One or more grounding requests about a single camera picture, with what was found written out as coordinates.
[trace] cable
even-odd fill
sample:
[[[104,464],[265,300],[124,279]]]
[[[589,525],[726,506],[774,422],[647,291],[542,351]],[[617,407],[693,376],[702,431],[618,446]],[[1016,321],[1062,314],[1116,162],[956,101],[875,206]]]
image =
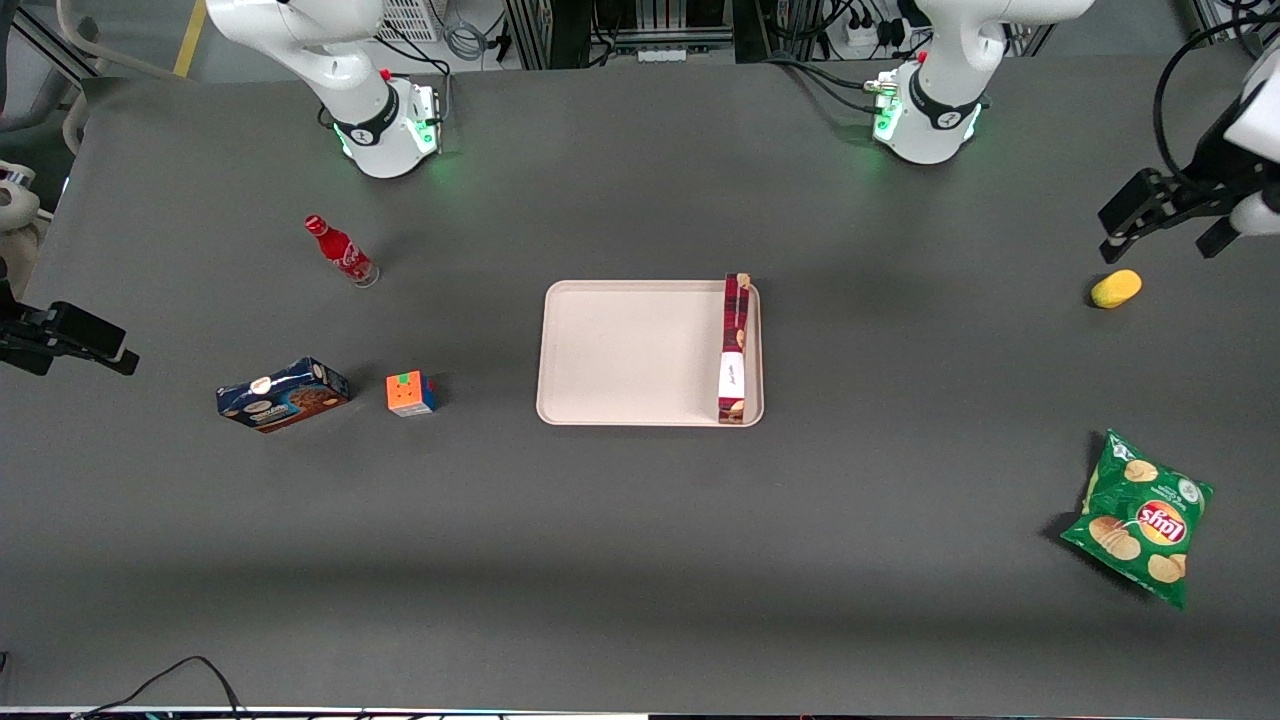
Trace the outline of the cable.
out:
[[[781,23],[771,19],[764,20],[764,27],[772,35],[786,38],[792,44],[799,40],[813,40],[827,32],[827,28],[833,26],[846,10],[851,10],[854,3],[855,0],[832,0],[831,14],[822,19],[815,27],[810,27],[804,31],[799,28],[799,23],[794,23],[790,28],[786,28],[782,27]]]
[[[858,81],[836,77],[822,68],[815,68],[814,65],[810,65],[808,63],[801,63],[800,60],[795,60],[791,58],[765,58],[760,61],[768,63],[771,65],[786,65],[788,68],[796,68],[797,70],[803,70],[812,76],[820,77],[822,79],[832,85],[838,85],[840,87],[847,87],[850,90],[861,90],[863,86],[865,85]]]
[[[435,22],[440,23],[440,31],[444,33],[444,45],[448,46],[451,53],[460,60],[480,60],[484,58],[485,51],[489,49],[489,33],[493,32],[493,28],[498,27],[502,15],[498,15],[498,19],[493,22],[489,29],[481,32],[480,28],[463,19],[453,4],[449,4],[449,6],[453,8],[453,14],[457,15],[458,22],[452,27],[444,22],[440,12],[435,9],[435,0],[426,0],[426,6],[435,15]]]
[[[140,73],[146,73],[152,77],[157,77],[161,79],[188,81],[188,78],[170,73],[164,68],[150,65],[147,63],[143,63],[142,60],[138,60],[137,58],[116,53],[115,50],[111,50],[110,47],[104,47],[96,42],[90,42],[90,40],[86,38],[83,35],[81,35],[79,32],[77,32],[76,26],[72,24],[72,17],[70,12],[67,9],[67,3],[68,0],[56,0],[54,3],[54,13],[58,14],[58,27],[63,31],[63,36],[67,40],[69,40],[70,44],[74,45],[76,47],[79,47],[84,53],[88,53],[90,55],[93,55],[96,58],[110,60],[119,65],[124,65],[125,68],[132,68],[134,70],[138,70]]]
[[[929,29],[929,31],[924,31],[924,37],[923,37],[923,38],[920,38],[920,41],[919,41],[919,42],[916,42],[915,45],[913,45],[913,46],[911,46],[910,49],[908,49],[908,50],[900,50],[900,51],[897,51],[897,53],[893,53],[893,58],[896,58],[896,59],[899,59],[899,60],[901,60],[901,59],[909,59],[909,58],[914,58],[914,56],[915,56],[915,53],[916,53],[916,51],[918,51],[918,50],[919,50],[920,47],[924,47],[924,44],[925,44],[925,42],[928,42],[928,41],[931,41],[931,40],[933,40],[933,31],[932,31],[932,29]]]
[[[1178,178],[1178,182],[1194,188],[1197,192],[1208,199],[1221,199],[1226,193],[1220,192],[1216,187],[1208,187],[1207,184],[1188,177],[1183,168],[1178,165],[1178,161],[1174,160],[1174,154],[1169,150],[1169,138],[1165,136],[1165,90],[1169,87],[1169,78],[1172,77],[1174,68],[1176,68],[1178,63],[1183,61],[1183,58],[1194,50],[1197,45],[1220,32],[1239,29],[1240,27],[1256,20],[1267,23],[1280,22],[1280,13],[1268,13],[1266,15],[1258,15],[1254,19],[1238,18],[1193,33],[1190,38],[1188,38],[1187,42],[1178,49],[1178,53],[1174,53],[1174,56],[1169,59],[1164,72],[1160,73],[1160,81],[1156,82],[1156,96],[1152,101],[1151,120],[1156,133],[1156,149],[1160,150],[1160,159],[1165,161],[1165,167],[1167,167],[1169,172]]]
[[[618,49],[618,31],[622,28],[622,13],[618,13],[618,20],[613,23],[613,32],[611,32],[607,38],[600,36],[600,28],[595,27],[595,22],[593,22],[591,26],[593,32],[595,32],[595,37],[604,44],[604,54],[588,63],[586,67],[593,68],[599,64],[603,68],[604,64],[609,61],[609,55],[616,53]]]
[[[797,60],[792,60],[790,58],[765,58],[764,60],[760,60],[760,61],[771,64],[771,65],[783,65],[783,67],[787,67],[787,68],[795,68],[795,69],[797,69],[797,70],[808,74],[809,79],[813,81],[813,83],[815,86],[818,86],[818,90],[822,90],[827,95],[832,96],[836,100],[836,102],[840,102],[845,108],[850,108],[850,109],[858,110],[859,113],[867,113],[868,115],[874,115],[876,113],[879,111],[876,108],[872,108],[870,105],[859,105],[856,102],[852,102],[852,101],[845,99],[838,92],[836,92],[836,90],[833,87],[831,87],[829,85],[827,85],[826,82],[823,82],[824,78],[826,79],[836,79],[836,81],[838,81],[837,85],[840,85],[841,87],[851,87],[850,81],[836,78],[835,76],[832,76],[831,73],[827,73],[826,70],[819,70],[818,68],[810,67],[810,65],[808,65],[805,63],[800,63]]]
[[[861,5],[861,8],[863,8],[863,15],[865,15],[865,20],[859,22],[858,27],[861,27],[863,29],[867,29],[867,28],[872,27],[876,23],[876,19],[872,18],[872,12],[870,12],[870,9],[867,8],[867,3],[864,0],[858,0],[858,4]],[[854,13],[854,19],[858,19],[858,13]]]
[[[1258,14],[1254,13],[1253,9],[1262,4],[1262,0],[1219,0],[1219,1],[1231,9],[1231,22],[1239,22],[1242,19],[1249,19],[1249,20],[1256,19]],[[1275,9],[1274,1],[1271,4],[1271,9],[1272,10]],[[1262,54],[1258,53],[1256,47],[1249,45],[1249,42],[1245,40],[1245,36],[1249,35],[1251,32],[1261,32],[1263,24],[1265,23],[1256,24],[1252,31],[1244,31],[1243,26],[1238,26],[1240,29],[1236,29],[1235,32],[1235,38],[1236,41],[1239,41],[1240,47],[1243,47],[1244,51],[1248,53],[1249,56],[1253,58],[1254,60],[1257,60]]]
[[[241,712],[239,711],[241,711],[242,707],[244,708],[246,712],[248,712],[248,707],[244,707],[244,705],[239,701],[239,698],[236,697],[236,691],[232,689],[232,684],[229,682],[227,682],[227,676],[223,675],[221,670],[219,670],[212,662],[210,662],[207,657],[202,656],[202,655],[192,655],[191,657],[183,657],[182,660],[179,660],[178,662],[174,662],[173,665],[170,665],[169,667],[161,670],[160,673],[156,673],[155,675],[151,675],[151,678],[146,683],[142,683],[141,685],[138,685],[138,689],[136,689],[132,693],[129,693],[129,697],[125,697],[123,700],[118,700],[115,702],[109,702],[106,705],[100,705],[100,706],[95,707],[93,710],[90,710],[88,712],[76,714],[76,715],[73,715],[73,717],[76,717],[77,720],[92,720],[95,715],[97,715],[99,712],[102,712],[104,710],[110,710],[113,707],[119,707],[122,705],[127,705],[127,703],[132,702],[133,698],[136,698],[140,694],[142,694],[156,680],[159,680],[160,678],[164,678],[169,673],[173,673],[178,667],[182,667],[183,665],[186,665],[186,664],[188,664],[188,662],[191,662],[193,660],[198,661],[198,662],[202,662],[206,667],[209,667],[210,670],[212,670],[214,675],[218,676],[218,682],[223,685],[223,694],[227,696],[227,703],[232,706],[232,715],[236,717],[236,720],[239,720],[239,717],[241,717]]]
[[[402,55],[404,58],[408,58],[410,60],[417,60],[419,63],[430,63],[431,67],[440,70],[440,74],[444,76],[444,111],[440,113],[439,118],[435,120],[436,123],[443,123],[449,118],[449,113],[453,111],[453,69],[444,60],[435,60],[430,55],[428,55],[421,47],[415,45],[412,40],[410,40],[403,32],[401,32],[398,27],[392,24],[388,24],[385,27],[389,27],[392,32],[394,32],[401,40],[404,41],[406,45],[412,47],[413,51],[417,53],[417,56],[415,58],[413,55],[410,55],[408,53],[401,50],[399,47],[396,47],[390,42],[387,42],[381,37],[378,37],[376,35],[374,36],[374,40],[380,42],[388,50],[398,55]]]

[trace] green chip bag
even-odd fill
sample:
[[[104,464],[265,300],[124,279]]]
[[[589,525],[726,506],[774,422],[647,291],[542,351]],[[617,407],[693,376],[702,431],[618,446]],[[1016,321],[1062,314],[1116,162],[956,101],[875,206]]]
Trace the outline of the green chip bag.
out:
[[[1211,486],[1152,462],[1107,430],[1080,519],[1062,539],[1181,609],[1187,550],[1212,495]]]

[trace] white tray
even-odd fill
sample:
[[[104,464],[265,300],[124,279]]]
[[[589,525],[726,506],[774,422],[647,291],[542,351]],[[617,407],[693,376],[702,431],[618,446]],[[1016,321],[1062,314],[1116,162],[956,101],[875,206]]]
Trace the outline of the white tray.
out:
[[[724,281],[561,281],[547,291],[538,415],[553,425],[746,428],[764,416],[751,290],[742,424],[717,421]]]

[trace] yellow floor line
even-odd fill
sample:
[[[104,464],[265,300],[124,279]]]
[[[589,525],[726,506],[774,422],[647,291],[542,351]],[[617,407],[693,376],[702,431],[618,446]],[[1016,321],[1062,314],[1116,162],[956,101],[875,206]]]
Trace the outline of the yellow floor line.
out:
[[[187,20],[187,32],[182,36],[178,59],[173,63],[173,74],[187,77],[191,72],[191,60],[196,56],[196,45],[200,44],[200,32],[205,29],[206,14],[205,0],[196,0],[191,8],[191,19]]]

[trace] coca-cola bottle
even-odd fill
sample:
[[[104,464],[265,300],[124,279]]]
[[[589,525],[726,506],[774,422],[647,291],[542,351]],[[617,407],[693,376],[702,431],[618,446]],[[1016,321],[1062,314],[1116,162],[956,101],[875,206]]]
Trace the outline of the coca-cola bottle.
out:
[[[306,219],[307,231],[316,236],[320,243],[320,252],[334,264],[342,274],[347,275],[356,287],[369,287],[378,282],[381,273],[378,265],[365,255],[347,233],[329,227],[320,215],[311,215]]]

